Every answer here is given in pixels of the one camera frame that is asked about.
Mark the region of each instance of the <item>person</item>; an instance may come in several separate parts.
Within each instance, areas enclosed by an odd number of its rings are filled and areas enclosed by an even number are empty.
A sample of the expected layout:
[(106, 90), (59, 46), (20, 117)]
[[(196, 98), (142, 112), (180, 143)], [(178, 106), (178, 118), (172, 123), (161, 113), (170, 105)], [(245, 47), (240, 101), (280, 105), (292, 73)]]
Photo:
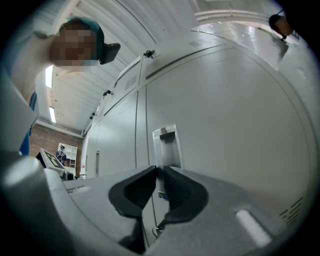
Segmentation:
[(286, 37), (291, 35), (293, 32), (293, 29), (286, 20), (286, 17), (278, 14), (274, 14), (269, 18), (269, 26), (274, 31), (282, 35), (284, 39), (286, 39)]
[[(105, 37), (99, 24), (85, 17), (70, 18), (51, 36), (32, 31), (21, 38), (23, 32), (24, 29), (20, 30), (17, 33), (20, 38), (16, 36), (11, 40), (1, 63), (27, 104), (39, 116), (37, 76), (52, 65), (68, 71), (93, 65), (104, 57)], [(20, 148), (23, 155), (29, 154), (31, 128)]]

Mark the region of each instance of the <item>gray cabinet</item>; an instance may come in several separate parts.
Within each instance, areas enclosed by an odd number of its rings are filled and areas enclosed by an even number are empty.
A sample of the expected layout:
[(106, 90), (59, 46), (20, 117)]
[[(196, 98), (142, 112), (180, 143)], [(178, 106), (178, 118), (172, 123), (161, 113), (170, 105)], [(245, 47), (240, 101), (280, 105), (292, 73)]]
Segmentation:
[[(184, 169), (238, 184), (278, 214), (305, 194), (310, 175), (304, 129), (272, 74), (235, 48), (173, 70), (146, 86), (150, 165), (153, 131), (176, 125)], [(157, 189), (158, 224), (168, 203)]]
[(100, 125), (93, 128), (90, 131), (90, 135), (88, 138), (88, 146), (86, 149), (86, 178), (94, 178), (95, 177), (95, 162), (97, 156), (97, 139), (99, 134)]
[(102, 119), (96, 150), (99, 176), (136, 168), (138, 93), (112, 108)]

